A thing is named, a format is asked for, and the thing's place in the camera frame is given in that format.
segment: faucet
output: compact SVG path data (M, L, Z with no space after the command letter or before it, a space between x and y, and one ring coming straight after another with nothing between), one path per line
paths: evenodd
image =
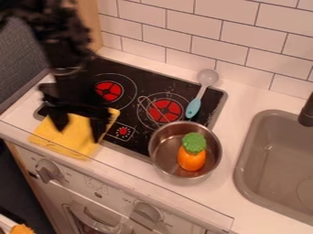
M306 127L313 127L313 92L297 118L298 122Z

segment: burner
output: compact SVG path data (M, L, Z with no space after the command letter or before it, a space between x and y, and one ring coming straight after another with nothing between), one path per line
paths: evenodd
M124 75L104 73L94 78L96 93L103 97L103 103L111 108L122 110L130 105L137 95L137 86Z
M123 86L111 80L97 83L95 90L108 102L119 100L124 93Z
M175 100L160 99L149 105L148 117L160 123L174 122L180 119L182 109L182 106Z
M138 97L137 116L147 128L156 130L168 122L182 120L189 102L176 93L159 92Z

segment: yellow cloth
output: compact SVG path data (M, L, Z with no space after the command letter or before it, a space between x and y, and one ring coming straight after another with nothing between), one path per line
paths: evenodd
M109 108L109 112L112 117L107 130L110 129L120 115L120 111L116 109ZM89 119L76 114L69 114L69 118L70 123L62 132L59 132L52 120L46 117L28 140L54 152L87 160L87 156L91 156L99 145L93 141Z

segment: blue spatula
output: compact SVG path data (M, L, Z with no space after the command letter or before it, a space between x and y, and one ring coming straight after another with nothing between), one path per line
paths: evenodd
M191 101L186 109L186 117L191 119L195 116L201 106L201 99L209 86L214 85L219 80L219 74L212 69L204 69L197 75L198 81L201 84L201 88L198 92L197 97Z

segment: oven handle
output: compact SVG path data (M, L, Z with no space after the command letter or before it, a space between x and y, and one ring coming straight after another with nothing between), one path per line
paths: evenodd
M84 225L88 226L91 229L95 229L103 234L118 234L122 228L122 225L119 224L115 227L111 227L105 225L99 221L94 220L93 218L89 217L85 213L85 207L78 204L73 203L69 206L69 210L73 216L75 216L80 222Z

